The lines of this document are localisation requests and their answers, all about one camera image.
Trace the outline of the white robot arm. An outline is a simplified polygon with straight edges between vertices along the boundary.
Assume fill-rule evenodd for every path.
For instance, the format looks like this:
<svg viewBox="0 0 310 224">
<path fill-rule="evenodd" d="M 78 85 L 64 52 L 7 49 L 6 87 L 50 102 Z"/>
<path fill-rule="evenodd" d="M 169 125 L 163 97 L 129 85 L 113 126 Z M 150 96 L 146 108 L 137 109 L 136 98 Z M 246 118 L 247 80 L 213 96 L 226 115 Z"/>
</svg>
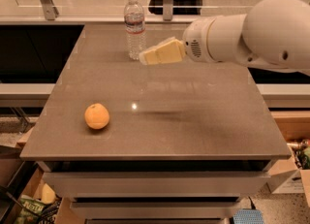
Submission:
<svg viewBox="0 0 310 224">
<path fill-rule="evenodd" d="M 310 5 L 263 0 L 249 13 L 201 17 L 180 40 L 171 37 L 139 54 L 144 65 L 230 62 L 247 68 L 310 75 Z"/>
</svg>

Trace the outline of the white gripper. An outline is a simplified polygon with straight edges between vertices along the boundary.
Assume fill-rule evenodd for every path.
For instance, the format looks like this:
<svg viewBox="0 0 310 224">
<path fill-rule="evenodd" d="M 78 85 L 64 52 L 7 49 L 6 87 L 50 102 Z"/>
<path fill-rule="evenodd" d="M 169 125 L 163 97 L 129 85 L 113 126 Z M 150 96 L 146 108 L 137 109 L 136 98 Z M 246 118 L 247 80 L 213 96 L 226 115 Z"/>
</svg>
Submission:
<svg viewBox="0 0 310 224">
<path fill-rule="evenodd" d="M 208 33 L 214 20 L 214 17 L 208 17 L 193 21 L 183 33 L 184 44 L 174 37 L 167 38 L 142 51 L 139 61 L 143 65 L 177 63 L 181 62 L 187 53 L 195 62 L 214 63 L 215 60 L 208 50 Z"/>
</svg>

